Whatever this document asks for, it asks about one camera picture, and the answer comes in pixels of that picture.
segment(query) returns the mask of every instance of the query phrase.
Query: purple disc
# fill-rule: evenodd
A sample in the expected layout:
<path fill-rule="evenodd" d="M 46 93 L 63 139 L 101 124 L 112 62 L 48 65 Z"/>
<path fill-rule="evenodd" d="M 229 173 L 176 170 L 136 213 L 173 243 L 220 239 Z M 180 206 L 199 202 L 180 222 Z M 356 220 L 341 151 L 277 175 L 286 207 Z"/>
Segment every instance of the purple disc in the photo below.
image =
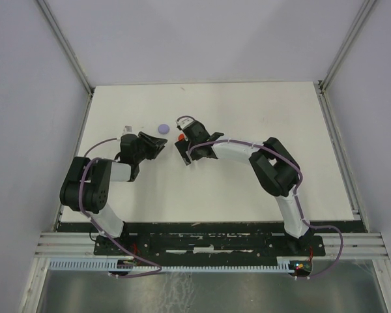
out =
<path fill-rule="evenodd" d="M 161 124 L 158 126 L 158 131 L 160 134 L 166 135 L 169 133 L 169 126 L 166 124 Z"/>

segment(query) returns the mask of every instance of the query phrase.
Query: cable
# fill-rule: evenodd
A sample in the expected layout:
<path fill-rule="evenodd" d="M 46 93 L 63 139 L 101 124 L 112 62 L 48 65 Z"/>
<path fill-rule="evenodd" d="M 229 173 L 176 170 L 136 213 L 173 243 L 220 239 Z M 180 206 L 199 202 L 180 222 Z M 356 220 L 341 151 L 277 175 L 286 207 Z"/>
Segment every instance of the cable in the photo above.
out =
<path fill-rule="evenodd" d="M 310 246 L 310 256 L 308 257 L 308 261 L 311 262 L 313 259 L 313 247 Z"/>
<path fill-rule="evenodd" d="M 106 142 L 114 142 L 115 140 L 117 140 L 117 138 L 110 138 L 110 139 L 103 140 L 102 142 L 96 143 L 90 149 L 88 149 L 86 153 L 84 153 L 84 157 L 86 157 L 90 153 L 90 151 L 93 150 L 95 147 L 98 147 L 99 145 L 102 145 L 103 143 Z"/>
<path fill-rule="evenodd" d="M 193 121 L 196 120 L 196 119 L 194 119 L 191 115 L 183 115 L 183 116 L 180 116 L 180 117 L 177 119 L 177 123 L 178 123 L 181 119 L 184 119 L 184 118 L 189 118 L 189 119 L 192 119 Z"/>
<path fill-rule="evenodd" d="M 80 211 L 81 213 L 83 213 L 91 222 L 91 224 L 94 225 L 94 227 L 100 232 L 100 233 L 103 233 L 108 239 L 110 239 L 110 241 L 112 243 L 114 243 L 117 248 L 119 248 L 120 250 L 122 250 L 124 253 L 128 254 L 129 256 L 132 256 L 133 258 L 139 260 L 139 261 L 142 261 L 143 263 L 146 263 L 148 265 L 152 265 L 152 266 L 155 266 L 157 267 L 158 269 L 154 270 L 154 271 L 150 271 L 150 272 L 144 272 L 144 273 L 138 273 L 138 274 L 132 274 L 132 275 L 126 275 L 126 276 L 119 276 L 119 275 L 113 275 L 110 273 L 111 276 L 115 276 L 116 278 L 118 277 L 121 277 L 121 278 L 135 278 L 135 277 L 143 277 L 143 276 L 149 276 L 149 275 L 154 275 L 154 274 L 157 274 L 159 273 L 161 270 L 162 270 L 162 266 L 161 265 L 158 265 L 157 263 L 155 262 L 152 262 L 152 261 L 149 261 L 149 260 L 146 260 L 140 256 L 137 256 L 136 254 L 134 253 L 131 253 L 131 251 L 127 250 L 125 247 L 123 247 L 120 243 L 118 243 L 110 234 L 106 233 L 101 227 L 100 225 L 98 225 L 98 223 L 93 219 L 93 217 L 84 209 L 84 206 L 83 206 L 83 193 L 84 193 L 84 184 L 85 184 L 85 179 L 87 177 L 87 174 L 91 168 L 91 166 L 98 162 L 99 160 L 102 160 L 101 158 L 94 158 L 92 159 L 85 167 L 84 169 L 84 172 L 83 172 L 83 175 L 81 176 L 81 181 L 80 181 L 80 189 L 78 191 L 78 206 L 80 207 Z"/>
<path fill-rule="evenodd" d="M 188 156 L 191 158 L 191 152 L 196 149 L 196 148 L 199 148 L 199 147 L 204 147 L 206 145 L 214 145 L 216 143 L 237 143 L 239 145 L 247 145 L 249 147 L 255 147 L 255 148 L 258 148 L 258 149 L 262 149 L 272 155 L 274 155 L 275 157 L 279 158 L 280 160 L 284 161 L 285 163 L 287 163 L 288 165 L 290 165 L 290 167 L 292 167 L 297 173 L 298 173 L 298 183 L 297 185 L 295 186 L 294 188 L 294 199 L 295 199 L 295 202 L 297 203 L 297 207 L 298 207 L 298 212 L 300 213 L 300 218 L 301 218 L 301 221 L 309 228 L 311 229 L 314 229 L 314 230 L 334 230 L 336 231 L 338 234 L 339 234 L 339 237 L 340 237 L 340 248 L 339 248 L 339 252 L 338 252 L 338 255 L 336 256 L 336 259 L 333 261 L 332 264 L 330 264 L 329 267 L 327 267 L 326 269 L 324 269 L 323 271 L 321 271 L 320 273 L 317 273 L 317 274 L 314 274 L 314 275 L 310 275 L 309 277 L 305 278 L 305 279 L 310 279 L 310 278 L 316 278 L 318 276 L 321 276 L 325 273 L 327 273 L 329 270 L 333 269 L 334 266 L 336 266 L 336 264 L 338 264 L 339 262 L 339 259 L 340 259 L 340 256 L 341 256 L 341 253 L 343 251 L 343 235 L 341 234 L 341 231 L 339 230 L 339 228 L 335 227 L 335 226 L 332 226 L 332 225 L 325 225 L 325 226 L 314 226 L 314 225 L 311 225 L 309 222 L 306 221 L 306 219 L 304 218 L 304 212 L 301 208 L 301 203 L 300 203 L 300 200 L 298 198 L 298 193 L 297 193 L 297 190 L 299 188 L 299 186 L 301 185 L 302 183 L 302 180 L 303 180 L 303 175 L 300 171 L 300 169 L 298 168 L 298 166 L 296 166 L 294 163 L 292 163 L 290 160 L 288 160 L 287 158 L 285 158 L 284 156 L 280 155 L 279 153 L 267 148 L 267 147 L 264 147 L 263 145 L 257 145 L 257 144 L 254 144 L 252 142 L 244 142 L 242 140 L 233 140 L 233 139 L 226 139 L 226 140 L 216 140 L 216 141 L 213 141 L 213 142 L 204 142 L 204 143 L 200 143 L 198 145 L 194 145 L 193 147 L 191 147 L 189 150 L 188 150 Z"/>
<path fill-rule="evenodd" d="M 91 241 L 96 242 L 96 240 L 93 239 L 93 238 L 91 237 L 91 231 L 92 231 L 92 230 L 93 230 L 93 226 L 90 227 L 90 230 L 89 230 L 89 237 L 90 237 Z"/>

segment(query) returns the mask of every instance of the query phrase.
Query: white table surface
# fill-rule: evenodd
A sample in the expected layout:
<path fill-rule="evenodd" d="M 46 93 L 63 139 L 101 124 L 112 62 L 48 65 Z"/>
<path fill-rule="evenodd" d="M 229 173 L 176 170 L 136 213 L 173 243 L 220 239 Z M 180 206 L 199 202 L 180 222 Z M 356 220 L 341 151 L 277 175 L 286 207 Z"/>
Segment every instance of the white table surface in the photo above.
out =
<path fill-rule="evenodd" d="M 175 119 L 193 115 L 207 130 L 234 139 L 278 138 L 300 164 L 300 199 L 310 220 L 352 220 L 353 215 L 312 82 L 192 83 L 97 87 L 79 155 L 125 125 L 167 138 L 156 160 L 140 164 L 133 183 L 111 183 L 108 203 L 126 222 L 281 221 L 275 199 L 251 167 L 203 159 L 185 166 L 174 143 Z M 158 133 L 159 124 L 171 131 Z M 105 143 L 89 157 L 113 158 L 119 142 Z M 87 221 L 65 208 L 63 222 Z"/>

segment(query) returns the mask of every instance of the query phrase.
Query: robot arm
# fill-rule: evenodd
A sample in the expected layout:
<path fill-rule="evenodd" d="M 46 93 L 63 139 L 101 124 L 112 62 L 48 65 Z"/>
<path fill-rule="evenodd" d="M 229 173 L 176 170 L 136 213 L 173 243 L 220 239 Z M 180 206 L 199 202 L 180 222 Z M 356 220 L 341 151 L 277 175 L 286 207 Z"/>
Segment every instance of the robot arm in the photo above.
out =
<path fill-rule="evenodd" d="M 294 199 L 293 191 L 298 183 L 298 174 L 295 169 L 273 154 L 254 147 L 254 143 L 249 146 L 246 145 L 246 142 L 240 142 L 244 143 L 242 145 L 237 143 L 237 140 L 230 140 L 227 136 L 218 132 L 210 135 L 203 124 L 191 118 L 177 121 L 177 127 L 186 137 L 185 140 L 175 143 L 186 165 L 189 165 L 192 160 L 205 157 L 226 158 L 250 165 L 261 186 L 276 198 L 284 219 L 285 232 L 297 241 L 304 238 L 309 231 L 309 227 L 303 223 Z M 196 145 L 201 146 L 192 149 L 189 155 L 188 152 L 191 147 Z M 263 147 L 278 153 L 299 167 L 294 158 L 276 138 L 269 138 L 263 142 Z"/>
<path fill-rule="evenodd" d="M 138 136 L 125 134 L 121 137 L 120 152 L 116 156 L 120 159 L 118 162 L 102 159 L 92 165 L 84 184 L 83 205 L 87 213 L 112 237 L 122 235 L 124 222 L 107 203 L 110 181 L 134 181 L 139 174 L 139 163 L 145 159 L 154 160 L 166 142 L 166 139 L 142 132 Z M 90 161 L 86 157 L 75 157 L 61 187 L 59 199 L 73 211 L 80 212 L 80 180 Z"/>

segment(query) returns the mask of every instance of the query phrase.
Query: gray wall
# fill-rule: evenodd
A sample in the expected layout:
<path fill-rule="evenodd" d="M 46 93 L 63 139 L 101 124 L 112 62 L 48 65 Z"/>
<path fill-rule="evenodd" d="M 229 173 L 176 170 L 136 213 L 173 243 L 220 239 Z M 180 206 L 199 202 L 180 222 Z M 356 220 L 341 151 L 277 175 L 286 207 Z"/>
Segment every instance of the gray wall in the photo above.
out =
<path fill-rule="evenodd" d="M 363 0 L 48 0 L 90 82 L 321 80 Z"/>
<path fill-rule="evenodd" d="M 0 0 L 0 312 L 19 306 L 87 95 L 32 0 Z"/>
<path fill-rule="evenodd" d="M 391 257 L 391 0 L 379 1 L 329 97 L 371 227 Z"/>

